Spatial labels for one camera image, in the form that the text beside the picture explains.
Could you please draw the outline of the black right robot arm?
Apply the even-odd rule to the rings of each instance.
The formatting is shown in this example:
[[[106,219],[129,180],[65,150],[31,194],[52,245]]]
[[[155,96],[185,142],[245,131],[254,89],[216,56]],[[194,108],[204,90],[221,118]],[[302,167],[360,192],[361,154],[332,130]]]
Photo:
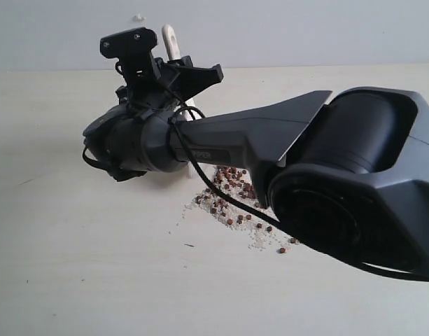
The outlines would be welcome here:
[[[186,120],[219,65],[118,56],[118,105],[84,131],[84,160],[117,181],[187,163],[244,169],[264,220],[357,269],[429,282],[429,105],[417,92],[355,87]]]

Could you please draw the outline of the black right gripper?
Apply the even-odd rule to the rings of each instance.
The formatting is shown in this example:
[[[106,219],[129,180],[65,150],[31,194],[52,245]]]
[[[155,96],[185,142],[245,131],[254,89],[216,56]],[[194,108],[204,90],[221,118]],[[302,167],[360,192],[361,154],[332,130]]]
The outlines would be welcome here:
[[[168,61],[153,57],[151,51],[116,59],[115,70],[125,84],[115,93],[118,103],[127,109],[161,110],[184,104],[224,78],[221,65],[197,67],[189,55],[181,58],[180,74]]]

